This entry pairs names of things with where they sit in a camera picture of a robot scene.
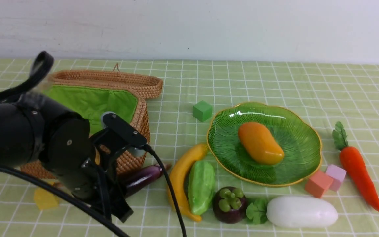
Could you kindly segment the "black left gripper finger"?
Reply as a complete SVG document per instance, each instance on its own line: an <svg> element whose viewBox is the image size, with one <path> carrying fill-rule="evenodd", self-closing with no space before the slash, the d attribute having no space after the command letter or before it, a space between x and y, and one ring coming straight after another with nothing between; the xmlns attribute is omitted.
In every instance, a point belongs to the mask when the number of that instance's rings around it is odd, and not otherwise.
<svg viewBox="0 0 379 237"><path fill-rule="evenodd" d="M122 193L111 193L109 195L111 214L125 223L133 214L133 209L129 206Z"/></svg>

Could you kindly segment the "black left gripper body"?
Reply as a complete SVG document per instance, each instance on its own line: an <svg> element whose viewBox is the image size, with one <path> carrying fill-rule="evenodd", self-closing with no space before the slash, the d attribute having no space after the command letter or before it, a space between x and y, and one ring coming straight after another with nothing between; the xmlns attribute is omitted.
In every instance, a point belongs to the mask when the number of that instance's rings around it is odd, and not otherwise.
<svg viewBox="0 0 379 237"><path fill-rule="evenodd" d="M116 160L124 153L118 134L124 121L113 113L103 117L107 125L90 136L90 122L77 113L58 117L49 132L42 165L72 195L91 206L121 202L124 186L117 180Z"/></svg>

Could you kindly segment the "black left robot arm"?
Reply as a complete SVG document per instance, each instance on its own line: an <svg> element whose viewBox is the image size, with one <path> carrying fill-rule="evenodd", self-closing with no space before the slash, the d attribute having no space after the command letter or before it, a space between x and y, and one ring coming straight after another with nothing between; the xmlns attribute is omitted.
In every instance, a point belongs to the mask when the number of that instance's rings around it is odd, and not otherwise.
<svg viewBox="0 0 379 237"><path fill-rule="evenodd" d="M110 220L133 214L126 186L116 177L116 159L146 139L112 111L102 114L103 129L90 136L90 122L41 95L0 101L0 166L14 168L39 160L80 204Z"/></svg>

